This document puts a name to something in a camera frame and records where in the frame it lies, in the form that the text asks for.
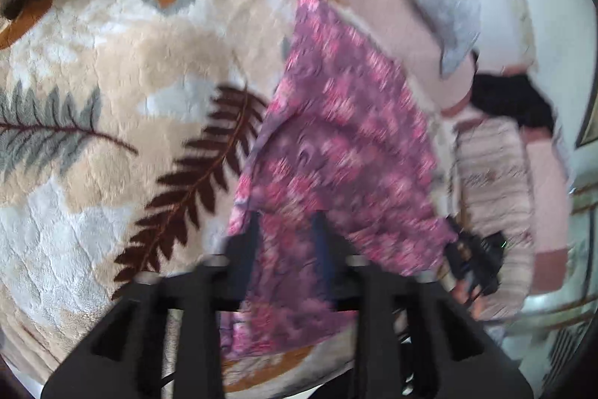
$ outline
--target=purple floral fabric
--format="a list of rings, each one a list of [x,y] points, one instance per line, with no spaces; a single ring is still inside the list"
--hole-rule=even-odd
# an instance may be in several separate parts
[[[241,175],[229,232],[261,214],[263,243],[242,311],[222,317],[229,357],[283,352],[354,317],[324,300],[310,216],[387,270],[437,266],[455,235],[428,198],[435,158],[399,65],[324,0],[300,0],[286,73]]]

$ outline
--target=black mount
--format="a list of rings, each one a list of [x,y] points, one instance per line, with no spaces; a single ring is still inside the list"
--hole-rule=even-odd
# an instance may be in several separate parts
[[[407,365],[394,332],[397,309],[407,311],[413,350],[410,397],[533,397],[516,365],[439,284],[384,272],[332,232],[322,213],[313,217],[313,231],[328,298],[339,311],[359,311],[354,371],[322,386],[318,397],[331,397],[339,385],[349,398],[403,395]],[[224,399],[217,312],[235,311],[244,300],[258,244],[253,214],[223,255],[192,272],[163,279],[142,273],[59,365],[42,399],[159,399],[167,382],[161,374],[169,309],[183,310],[173,398]]]

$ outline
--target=metal screw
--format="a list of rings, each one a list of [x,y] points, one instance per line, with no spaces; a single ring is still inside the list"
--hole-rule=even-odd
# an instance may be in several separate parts
[[[347,263],[347,266],[349,266],[349,267],[364,267],[364,266],[368,266],[370,264],[367,257],[365,257],[361,254],[348,256],[346,259],[346,263]]]
[[[215,254],[206,258],[206,266],[226,267],[228,264],[229,260],[224,254]]]
[[[161,279],[158,273],[153,273],[151,271],[141,271],[135,275],[135,282],[139,284],[156,284]]]
[[[415,280],[420,284],[426,284],[429,282],[436,282],[438,279],[436,277],[436,273],[434,271],[421,271],[417,273],[415,276]]]

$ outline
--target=fleece blanket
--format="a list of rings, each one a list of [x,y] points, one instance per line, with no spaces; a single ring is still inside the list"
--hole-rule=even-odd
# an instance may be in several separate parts
[[[0,21],[8,361],[44,383],[138,271],[186,271],[217,251],[296,5],[28,0],[15,21]],[[210,145],[213,136],[225,143]],[[313,386],[349,364],[352,333],[227,355],[226,390],[262,399]]]

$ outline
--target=fern leaf pattern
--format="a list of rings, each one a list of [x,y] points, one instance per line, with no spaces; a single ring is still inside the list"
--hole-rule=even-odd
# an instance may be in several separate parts
[[[224,167],[240,176],[241,160],[249,155],[250,141],[256,137],[267,104],[245,89],[219,85],[220,95],[212,101],[216,110],[208,118],[199,139],[184,143],[184,157],[175,160],[175,171],[158,178],[166,189],[146,206],[150,215],[135,222],[136,234],[129,246],[114,260],[124,265],[115,276],[117,283],[127,283],[140,271],[160,272],[160,254],[170,260],[176,242],[186,245],[187,223],[201,228],[198,205],[214,214],[216,191],[228,192]],[[113,299],[120,295],[122,286]]]
[[[26,171],[37,166],[40,172],[60,160],[63,176],[92,139],[108,140],[136,155],[132,146],[96,130],[101,110],[97,87],[81,112],[69,93],[61,103],[56,87],[45,101],[30,88],[23,92],[21,82],[12,93],[0,88],[0,172],[4,172],[4,181],[23,161]]]

